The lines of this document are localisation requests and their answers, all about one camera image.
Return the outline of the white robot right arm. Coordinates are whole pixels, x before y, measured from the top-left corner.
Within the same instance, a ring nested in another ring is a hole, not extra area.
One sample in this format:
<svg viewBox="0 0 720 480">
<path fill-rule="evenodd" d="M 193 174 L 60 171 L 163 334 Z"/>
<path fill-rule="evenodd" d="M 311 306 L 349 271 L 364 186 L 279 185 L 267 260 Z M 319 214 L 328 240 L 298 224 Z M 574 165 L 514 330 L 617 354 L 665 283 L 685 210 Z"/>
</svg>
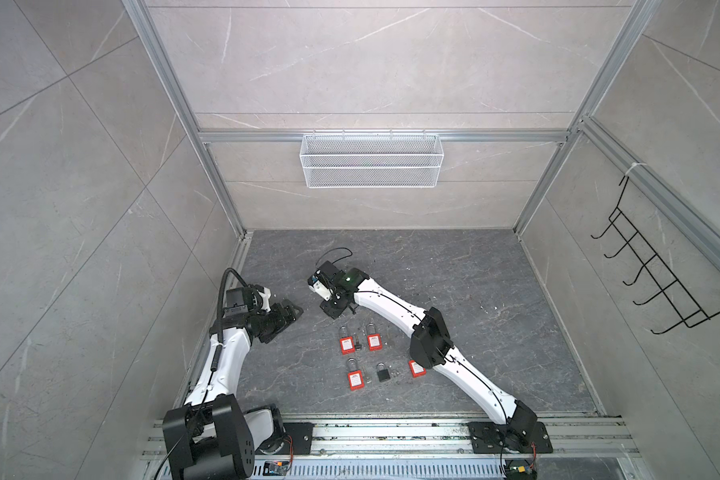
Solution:
<svg viewBox="0 0 720 480">
<path fill-rule="evenodd" d="M 321 309 L 332 318 L 354 306 L 367 308 L 398 327 L 410 339 L 411 359 L 434 370 L 466 393 L 493 423 L 502 445 L 523 452 L 540 443 L 536 413 L 483 375 L 456 347 L 442 313 L 435 307 L 417 307 L 383 288 L 365 272 L 345 272 L 324 263 L 309 279 L 310 289 L 322 298 Z"/>
</svg>

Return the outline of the red padlock front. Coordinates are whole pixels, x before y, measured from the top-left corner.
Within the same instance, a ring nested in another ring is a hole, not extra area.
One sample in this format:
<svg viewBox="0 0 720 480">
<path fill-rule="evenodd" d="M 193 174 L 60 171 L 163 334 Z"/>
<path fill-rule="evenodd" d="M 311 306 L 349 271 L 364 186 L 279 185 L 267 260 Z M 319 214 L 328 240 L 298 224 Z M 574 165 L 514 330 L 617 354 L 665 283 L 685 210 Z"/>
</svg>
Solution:
<svg viewBox="0 0 720 480">
<path fill-rule="evenodd" d="M 421 377 L 427 373 L 427 370 L 418 364 L 415 360 L 408 362 L 409 370 L 413 378 Z"/>
</svg>

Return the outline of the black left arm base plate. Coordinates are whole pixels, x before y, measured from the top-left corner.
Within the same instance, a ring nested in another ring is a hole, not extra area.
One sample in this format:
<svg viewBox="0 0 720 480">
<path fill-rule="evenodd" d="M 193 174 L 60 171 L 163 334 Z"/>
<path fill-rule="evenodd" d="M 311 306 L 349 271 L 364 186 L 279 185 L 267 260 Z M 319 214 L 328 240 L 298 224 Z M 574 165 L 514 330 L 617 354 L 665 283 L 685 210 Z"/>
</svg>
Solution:
<svg viewBox="0 0 720 480">
<path fill-rule="evenodd" d="M 293 451 L 295 455 L 310 455 L 314 427 L 315 424 L 311 422 L 285 422 L 285 435 L 291 442 L 285 440 L 280 453 L 289 455 Z"/>
</svg>

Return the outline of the red padlock long shackle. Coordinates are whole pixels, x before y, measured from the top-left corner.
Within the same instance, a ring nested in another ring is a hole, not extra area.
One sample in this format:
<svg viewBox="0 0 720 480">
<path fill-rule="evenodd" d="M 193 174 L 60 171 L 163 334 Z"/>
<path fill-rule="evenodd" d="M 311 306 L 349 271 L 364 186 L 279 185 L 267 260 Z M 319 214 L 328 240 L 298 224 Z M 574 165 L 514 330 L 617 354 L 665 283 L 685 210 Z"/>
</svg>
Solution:
<svg viewBox="0 0 720 480">
<path fill-rule="evenodd" d="M 383 348 L 383 341 L 374 323 L 366 325 L 366 339 L 370 351 L 378 351 Z"/>
</svg>

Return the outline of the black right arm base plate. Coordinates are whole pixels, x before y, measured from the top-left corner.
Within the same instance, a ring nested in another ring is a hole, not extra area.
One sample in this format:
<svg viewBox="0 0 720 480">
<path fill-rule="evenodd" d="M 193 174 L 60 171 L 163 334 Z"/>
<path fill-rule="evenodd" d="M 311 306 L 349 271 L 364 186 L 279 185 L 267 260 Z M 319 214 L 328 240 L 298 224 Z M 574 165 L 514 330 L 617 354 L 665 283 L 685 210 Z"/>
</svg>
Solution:
<svg viewBox="0 0 720 480">
<path fill-rule="evenodd" d="M 467 427 L 475 454 L 551 454 L 554 451 L 546 425 L 542 422 L 536 422 L 526 430 L 492 422 L 469 422 Z"/>
</svg>

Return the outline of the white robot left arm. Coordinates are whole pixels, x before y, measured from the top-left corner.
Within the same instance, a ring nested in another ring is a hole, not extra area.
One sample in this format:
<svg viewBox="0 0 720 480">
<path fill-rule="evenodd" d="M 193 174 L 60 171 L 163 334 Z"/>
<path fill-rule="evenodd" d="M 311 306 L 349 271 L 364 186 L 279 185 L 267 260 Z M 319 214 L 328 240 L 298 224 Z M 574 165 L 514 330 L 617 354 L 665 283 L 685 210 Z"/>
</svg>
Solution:
<svg viewBox="0 0 720 480">
<path fill-rule="evenodd" d="M 277 406 L 244 411 L 236 392 L 253 341 L 271 342 L 302 314 L 288 300 L 273 303 L 260 285 L 221 290 L 202 372 L 184 404 L 163 418 L 161 465 L 173 479 L 248 479 L 258 453 L 294 453 Z"/>
</svg>

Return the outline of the small black padlock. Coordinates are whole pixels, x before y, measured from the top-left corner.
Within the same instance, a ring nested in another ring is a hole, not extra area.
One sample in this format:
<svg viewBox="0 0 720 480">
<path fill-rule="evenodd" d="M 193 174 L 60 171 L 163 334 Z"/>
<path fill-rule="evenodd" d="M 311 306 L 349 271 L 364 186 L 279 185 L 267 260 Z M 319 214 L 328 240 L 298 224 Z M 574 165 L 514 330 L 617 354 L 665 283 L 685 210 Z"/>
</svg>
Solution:
<svg viewBox="0 0 720 480">
<path fill-rule="evenodd" d="M 386 382 L 391 379 L 391 372 L 389 367 L 383 363 L 379 362 L 376 365 L 376 374 L 379 382 Z"/>
</svg>

